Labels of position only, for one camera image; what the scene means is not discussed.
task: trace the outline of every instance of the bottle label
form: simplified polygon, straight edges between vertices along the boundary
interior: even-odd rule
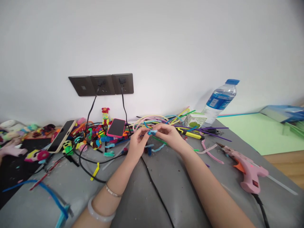
[[[234,97],[230,97],[224,94],[213,93],[209,98],[207,105],[214,109],[224,110],[233,98]]]

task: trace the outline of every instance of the wall socket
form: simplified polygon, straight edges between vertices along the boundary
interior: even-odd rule
[[[70,76],[69,80],[80,97],[95,96],[98,85],[98,96],[121,94],[121,88],[124,94],[134,93],[132,73]]]
[[[96,92],[90,76],[70,76],[70,82],[76,90],[78,96],[95,96]]]
[[[90,76],[95,94],[98,89],[98,85],[101,84],[98,90],[98,96],[101,95],[115,95],[115,90],[112,82],[112,77],[110,74],[107,75],[92,75]]]
[[[134,93],[132,73],[112,74],[112,81],[116,94],[121,94],[121,87],[123,88],[123,94]]]

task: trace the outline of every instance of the silver bracelet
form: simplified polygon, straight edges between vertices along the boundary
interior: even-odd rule
[[[108,187],[108,182],[106,182],[105,188],[106,188],[107,191],[108,191],[112,196],[114,196],[114,197],[122,197],[122,196],[123,196],[123,195],[117,195],[117,194],[115,194],[114,192],[112,192],[112,191],[109,189],[109,187]]]
[[[90,215],[93,218],[97,219],[98,221],[101,221],[101,222],[104,222],[104,223],[112,221],[113,218],[115,217],[116,212],[114,212],[114,214],[112,214],[111,216],[107,216],[107,217],[97,214],[96,211],[94,211],[94,209],[92,207],[92,200],[93,200],[94,197],[95,196],[90,198],[89,203],[88,203],[88,210],[89,210]]]

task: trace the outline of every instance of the green board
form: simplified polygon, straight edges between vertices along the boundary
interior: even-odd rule
[[[261,155],[304,150],[304,140],[294,133],[283,135],[284,125],[260,113],[219,117],[242,140]]]

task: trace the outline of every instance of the hand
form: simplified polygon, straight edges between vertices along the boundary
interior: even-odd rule
[[[153,130],[158,130],[156,136],[166,141],[177,153],[181,154],[189,149],[192,151],[190,145],[180,136],[174,126],[159,123],[153,127]]]
[[[132,160],[136,160],[136,162],[138,162],[140,156],[143,154],[143,150],[145,149],[146,143],[149,139],[149,135],[147,134],[149,130],[149,128],[142,127],[137,129],[137,131],[131,136],[127,156]]]

